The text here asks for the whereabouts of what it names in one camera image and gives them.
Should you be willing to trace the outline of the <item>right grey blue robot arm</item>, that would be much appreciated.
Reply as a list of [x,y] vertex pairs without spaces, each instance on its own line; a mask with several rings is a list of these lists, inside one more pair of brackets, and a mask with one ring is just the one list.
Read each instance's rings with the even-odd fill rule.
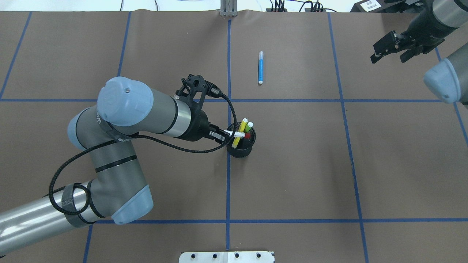
[[[405,63],[420,54],[427,54],[441,45],[446,37],[467,25],[466,0],[425,0],[423,10],[403,33],[386,33],[373,45],[371,62],[393,53],[400,53]],[[423,75],[423,82],[444,103],[468,104],[468,47],[464,44],[443,58]]]

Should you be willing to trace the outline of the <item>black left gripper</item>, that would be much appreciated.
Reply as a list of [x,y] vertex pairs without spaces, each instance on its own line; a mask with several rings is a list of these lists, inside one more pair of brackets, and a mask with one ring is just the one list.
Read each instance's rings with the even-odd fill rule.
[[192,115],[187,130],[179,139],[195,142],[201,138],[208,138],[219,144],[223,144],[229,136],[233,136],[231,130],[223,130],[217,125],[213,125],[209,122],[206,113],[201,110],[199,113]]

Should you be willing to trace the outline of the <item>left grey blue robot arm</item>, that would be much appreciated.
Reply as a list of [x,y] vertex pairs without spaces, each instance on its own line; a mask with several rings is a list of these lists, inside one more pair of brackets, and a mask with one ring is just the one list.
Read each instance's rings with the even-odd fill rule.
[[206,97],[222,98],[234,114],[229,97],[200,75],[189,75],[181,83],[169,96],[127,77],[108,80],[97,103],[68,124],[68,138],[80,153],[57,168],[44,197],[1,213],[1,257],[100,219],[109,217],[123,225],[147,215],[154,202],[134,140],[151,140],[183,152],[189,149],[152,135],[218,143],[195,151],[202,154],[231,142],[232,133],[213,125],[202,110]]

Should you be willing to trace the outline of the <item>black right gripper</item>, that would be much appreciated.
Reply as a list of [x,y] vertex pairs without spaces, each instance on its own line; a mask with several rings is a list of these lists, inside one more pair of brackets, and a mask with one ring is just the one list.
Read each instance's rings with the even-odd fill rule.
[[386,55],[398,53],[402,63],[423,52],[429,52],[445,41],[445,27],[435,18],[431,8],[423,10],[409,24],[403,34],[390,31],[373,45],[374,53],[370,60],[376,64]]

